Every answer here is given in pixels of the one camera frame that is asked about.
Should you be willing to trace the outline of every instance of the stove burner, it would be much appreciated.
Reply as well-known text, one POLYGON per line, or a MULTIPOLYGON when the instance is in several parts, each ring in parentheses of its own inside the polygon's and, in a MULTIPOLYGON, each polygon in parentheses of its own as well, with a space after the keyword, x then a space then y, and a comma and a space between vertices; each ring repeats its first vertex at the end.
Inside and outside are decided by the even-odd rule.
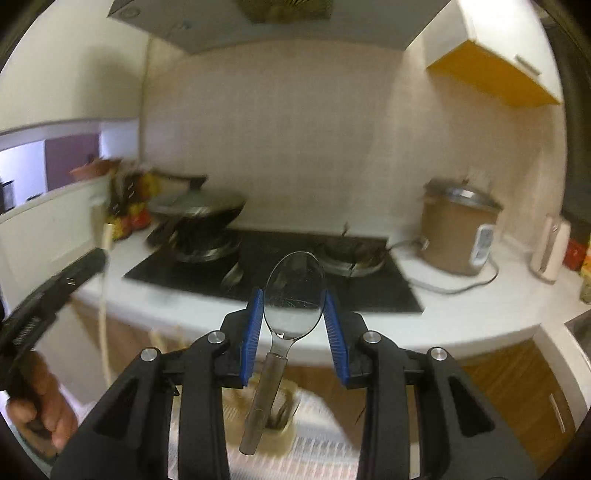
POLYGON ((240 236, 230 230, 211 235, 178 231, 170 246, 177 260, 186 263, 204 263, 233 254, 240 248, 240 243, 240 236))
POLYGON ((382 269, 388 250, 372 241, 340 237, 319 245, 316 256, 325 272, 341 277, 365 277, 382 269))

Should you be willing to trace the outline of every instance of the rice cooker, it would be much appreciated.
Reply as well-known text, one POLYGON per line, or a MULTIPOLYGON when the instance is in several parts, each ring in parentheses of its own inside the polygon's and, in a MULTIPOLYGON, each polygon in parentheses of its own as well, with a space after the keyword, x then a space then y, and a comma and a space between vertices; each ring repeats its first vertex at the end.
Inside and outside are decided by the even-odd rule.
POLYGON ((421 257, 459 275, 478 275, 491 251, 496 219, 503 207, 466 182, 432 179, 425 185, 421 257))

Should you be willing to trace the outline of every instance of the pan handle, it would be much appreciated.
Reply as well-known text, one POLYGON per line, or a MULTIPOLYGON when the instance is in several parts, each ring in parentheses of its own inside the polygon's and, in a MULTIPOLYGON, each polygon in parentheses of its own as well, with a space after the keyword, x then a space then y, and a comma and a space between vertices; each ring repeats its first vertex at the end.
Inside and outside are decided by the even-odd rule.
POLYGON ((169 180, 181 180, 189 183, 189 190, 200 190, 202 185, 207 181, 207 175, 198 176, 187 176, 187 175, 176 175, 161 170, 154 170, 154 175, 169 180))

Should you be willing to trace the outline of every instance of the power cord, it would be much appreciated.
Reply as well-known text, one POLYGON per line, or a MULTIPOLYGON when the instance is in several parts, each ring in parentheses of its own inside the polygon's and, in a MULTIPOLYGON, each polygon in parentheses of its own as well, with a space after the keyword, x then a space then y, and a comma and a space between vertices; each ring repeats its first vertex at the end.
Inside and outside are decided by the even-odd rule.
MULTIPOLYGON (((415 245, 415 244, 418 247, 420 247, 421 250, 424 250, 425 248, 427 248, 428 240, 424 237, 403 240, 401 242, 398 242, 398 243, 392 245, 389 248, 389 250, 392 251, 395 248, 406 247, 406 246, 415 245)), ((492 278, 490 278, 489 280, 486 280, 486 281, 473 283, 472 285, 468 285, 467 287, 462 287, 462 288, 458 288, 455 290, 449 290, 448 288, 441 288, 441 287, 437 287, 435 285, 430 285, 428 283, 422 282, 420 280, 416 280, 414 278, 407 278, 407 282, 409 283, 409 285, 412 285, 413 287, 422 288, 423 290, 427 290, 432 293, 437 293, 439 295, 459 295, 460 293, 464 293, 469 290, 473 290, 474 288, 484 287, 485 285, 488 285, 496 280, 496 278, 499 276, 499 273, 501 272, 501 269, 499 268, 499 265, 494 261, 494 259, 492 258, 491 255, 489 255, 488 261, 491 263, 492 268, 495 269, 495 274, 492 276, 492 278)))

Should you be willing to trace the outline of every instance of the rice cooker lid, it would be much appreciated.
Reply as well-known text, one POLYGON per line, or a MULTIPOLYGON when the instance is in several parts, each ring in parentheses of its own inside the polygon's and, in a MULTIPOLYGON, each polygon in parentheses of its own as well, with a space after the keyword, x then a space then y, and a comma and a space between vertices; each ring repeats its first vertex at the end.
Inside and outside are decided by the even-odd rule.
POLYGON ((503 209, 503 206, 487 192, 457 180, 431 179, 425 185, 425 192, 468 207, 493 210, 497 213, 503 209))

